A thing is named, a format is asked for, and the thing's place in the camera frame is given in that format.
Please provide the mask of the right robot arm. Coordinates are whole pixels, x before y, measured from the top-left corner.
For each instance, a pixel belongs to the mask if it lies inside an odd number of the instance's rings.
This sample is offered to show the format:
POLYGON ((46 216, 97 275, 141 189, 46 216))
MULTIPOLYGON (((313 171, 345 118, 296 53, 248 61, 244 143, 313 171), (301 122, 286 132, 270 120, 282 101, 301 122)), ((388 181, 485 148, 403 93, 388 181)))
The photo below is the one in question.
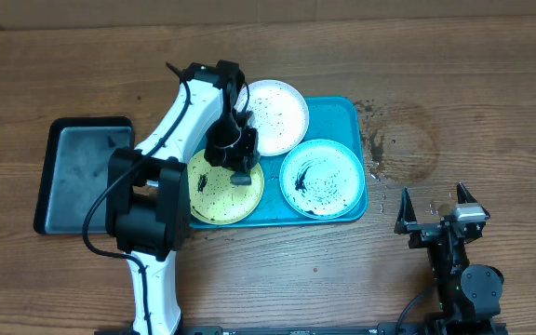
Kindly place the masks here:
POLYGON ((506 325, 493 317, 501 313, 504 277, 495 267, 472 265, 465 246, 482 236, 489 212, 459 183, 457 203, 437 223, 419 224, 404 189, 394 232, 408 235, 410 248, 425 248, 434 283, 403 309, 395 322, 395 334, 505 334, 506 325), (431 292, 436 292, 440 311, 423 322, 406 326, 409 311, 431 292))

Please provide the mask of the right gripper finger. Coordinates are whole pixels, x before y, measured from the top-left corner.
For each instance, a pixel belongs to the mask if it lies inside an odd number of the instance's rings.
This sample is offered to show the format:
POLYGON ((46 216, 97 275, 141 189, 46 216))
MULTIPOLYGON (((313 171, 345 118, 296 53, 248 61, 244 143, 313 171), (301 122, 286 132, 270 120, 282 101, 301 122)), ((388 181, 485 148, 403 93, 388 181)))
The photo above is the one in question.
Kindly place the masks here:
POLYGON ((414 212, 414 208, 409 196, 409 190, 407 187, 403 188, 401 195, 400 208, 397 214, 396 226, 407 226, 416 224, 417 219, 414 212))
POLYGON ((470 194, 466 186, 459 182, 456 185, 456 195, 459 204, 473 204, 476 203, 476 199, 470 194))

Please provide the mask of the yellow-green plate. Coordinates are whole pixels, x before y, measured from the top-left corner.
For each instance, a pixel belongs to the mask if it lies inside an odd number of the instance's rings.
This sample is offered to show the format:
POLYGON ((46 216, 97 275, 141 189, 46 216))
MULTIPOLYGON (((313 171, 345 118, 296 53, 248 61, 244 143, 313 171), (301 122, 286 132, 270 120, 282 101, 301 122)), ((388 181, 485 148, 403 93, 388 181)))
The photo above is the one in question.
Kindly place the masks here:
POLYGON ((261 165, 250 171, 250 185, 234 185, 230 180, 233 172, 224 167, 212 167, 204 153, 204 149, 196 153, 188 164, 192 215, 211 225, 242 221, 261 201, 264 190, 261 165))

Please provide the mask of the white plate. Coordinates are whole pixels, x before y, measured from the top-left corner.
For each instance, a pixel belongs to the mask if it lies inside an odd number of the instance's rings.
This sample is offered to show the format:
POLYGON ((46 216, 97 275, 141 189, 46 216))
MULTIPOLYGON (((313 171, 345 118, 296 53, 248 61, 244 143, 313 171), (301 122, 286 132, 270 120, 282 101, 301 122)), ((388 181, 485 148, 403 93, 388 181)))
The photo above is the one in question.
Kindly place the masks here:
POLYGON ((261 156, 285 154, 301 143, 309 127, 309 107, 293 86, 278 80, 260 80, 243 88, 235 108, 253 113, 261 156))

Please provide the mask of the light blue plate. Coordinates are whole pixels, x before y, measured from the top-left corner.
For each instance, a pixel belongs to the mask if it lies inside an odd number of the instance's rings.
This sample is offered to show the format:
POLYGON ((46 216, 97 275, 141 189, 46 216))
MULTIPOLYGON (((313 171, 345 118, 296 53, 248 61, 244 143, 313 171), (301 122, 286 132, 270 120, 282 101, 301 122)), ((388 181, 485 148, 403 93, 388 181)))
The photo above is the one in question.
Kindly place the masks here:
POLYGON ((333 140, 305 141, 285 157, 281 193, 298 213, 319 221, 338 219, 359 204, 366 191, 363 165, 333 140))

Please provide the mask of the dark green sponge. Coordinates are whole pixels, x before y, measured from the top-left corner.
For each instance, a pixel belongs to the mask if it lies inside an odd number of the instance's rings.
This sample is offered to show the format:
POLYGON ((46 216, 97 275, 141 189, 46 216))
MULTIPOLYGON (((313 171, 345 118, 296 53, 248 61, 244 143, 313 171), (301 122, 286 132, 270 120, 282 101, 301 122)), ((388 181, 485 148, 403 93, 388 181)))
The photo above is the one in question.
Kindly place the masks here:
POLYGON ((235 186, 249 186, 252 179, 248 173, 237 171, 231 175, 230 183, 235 186))

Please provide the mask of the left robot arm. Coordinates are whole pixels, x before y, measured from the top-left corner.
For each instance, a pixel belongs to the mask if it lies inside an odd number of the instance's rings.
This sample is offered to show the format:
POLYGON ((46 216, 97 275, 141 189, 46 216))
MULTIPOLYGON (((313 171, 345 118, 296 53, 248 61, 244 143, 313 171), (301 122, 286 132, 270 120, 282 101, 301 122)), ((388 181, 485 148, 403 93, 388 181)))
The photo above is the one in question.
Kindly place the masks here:
POLYGON ((174 334, 181 327, 176 255, 190 224, 187 164, 200 142, 213 167, 248 186, 258 164, 258 131, 248 108, 236 110, 249 89, 239 65, 192 63, 175 69, 179 95, 154 133, 134 148, 115 150, 108 164, 105 229, 116 240, 113 257, 127 262, 136 315, 130 334, 174 334))

